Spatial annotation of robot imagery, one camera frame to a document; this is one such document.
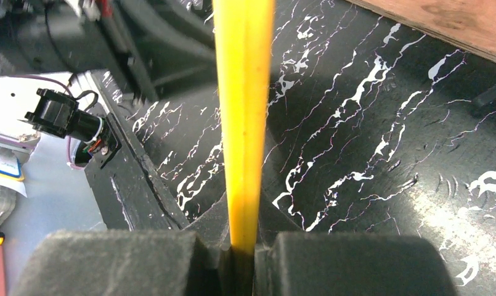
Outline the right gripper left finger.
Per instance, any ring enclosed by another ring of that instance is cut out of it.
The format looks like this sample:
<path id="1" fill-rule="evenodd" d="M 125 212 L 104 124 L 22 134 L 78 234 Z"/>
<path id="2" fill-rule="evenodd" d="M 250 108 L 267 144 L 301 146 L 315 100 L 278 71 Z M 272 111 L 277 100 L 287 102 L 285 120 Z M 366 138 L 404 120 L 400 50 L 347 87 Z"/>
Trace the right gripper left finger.
<path id="1" fill-rule="evenodd" d="M 221 254 L 193 231 L 57 231 L 12 295 L 230 295 Z"/>

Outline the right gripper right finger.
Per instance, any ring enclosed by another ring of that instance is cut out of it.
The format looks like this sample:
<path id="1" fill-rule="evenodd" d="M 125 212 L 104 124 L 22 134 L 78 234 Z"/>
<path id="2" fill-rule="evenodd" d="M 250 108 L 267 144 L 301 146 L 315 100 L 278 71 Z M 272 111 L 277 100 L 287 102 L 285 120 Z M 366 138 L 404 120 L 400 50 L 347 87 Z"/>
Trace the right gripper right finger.
<path id="1" fill-rule="evenodd" d="M 436 248 L 415 236 L 281 232 L 255 255 L 256 295 L 457 295 Z"/>

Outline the yellow framed whiteboard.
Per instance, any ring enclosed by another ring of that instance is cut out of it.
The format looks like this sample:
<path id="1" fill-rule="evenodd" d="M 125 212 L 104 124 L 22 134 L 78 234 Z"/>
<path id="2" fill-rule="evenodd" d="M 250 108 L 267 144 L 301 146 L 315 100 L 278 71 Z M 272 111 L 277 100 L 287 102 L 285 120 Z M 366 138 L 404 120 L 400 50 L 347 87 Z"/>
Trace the yellow framed whiteboard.
<path id="1" fill-rule="evenodd" d="M 258 231 L 275 1 L 213 1 L 218 93 L 233 251 Z"/>

